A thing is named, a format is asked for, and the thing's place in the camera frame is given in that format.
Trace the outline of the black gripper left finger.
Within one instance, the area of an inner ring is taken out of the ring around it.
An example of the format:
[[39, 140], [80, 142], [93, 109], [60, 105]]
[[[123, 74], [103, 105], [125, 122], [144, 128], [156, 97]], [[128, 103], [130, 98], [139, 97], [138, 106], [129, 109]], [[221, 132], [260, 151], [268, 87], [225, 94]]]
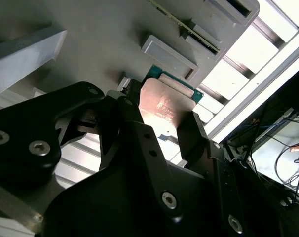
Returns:
[[79, 82], [0, 110], [0, 210], [43, 234], [49, 206], [66, 190], [53, 176], [61, 149], [88, 133], [100, 136], [101, 170], [164, 158], [133, 97]]

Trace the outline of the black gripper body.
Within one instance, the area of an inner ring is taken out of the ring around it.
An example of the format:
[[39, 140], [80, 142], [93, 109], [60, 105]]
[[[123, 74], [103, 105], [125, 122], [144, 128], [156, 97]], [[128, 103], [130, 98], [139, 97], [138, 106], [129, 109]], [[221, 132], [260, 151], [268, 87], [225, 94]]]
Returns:
[[218, 187], [225, 163], [207, 159], [198, 172], [140, 158], [109, 166], [59, 194], [43, 224], [45, 237], [228, 236]]

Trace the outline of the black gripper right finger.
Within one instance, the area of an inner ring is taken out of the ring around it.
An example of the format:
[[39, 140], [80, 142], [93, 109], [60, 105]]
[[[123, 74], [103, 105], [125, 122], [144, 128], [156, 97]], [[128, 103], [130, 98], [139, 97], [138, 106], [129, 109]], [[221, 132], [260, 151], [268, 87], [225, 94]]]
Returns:
[[184, 116], [177, 136], [186, 169], [203, 178], [196, 194], [197, 236], [299, 237], [299, 210], [286, 210], [245, 161], [227, 160], [197, 113]]

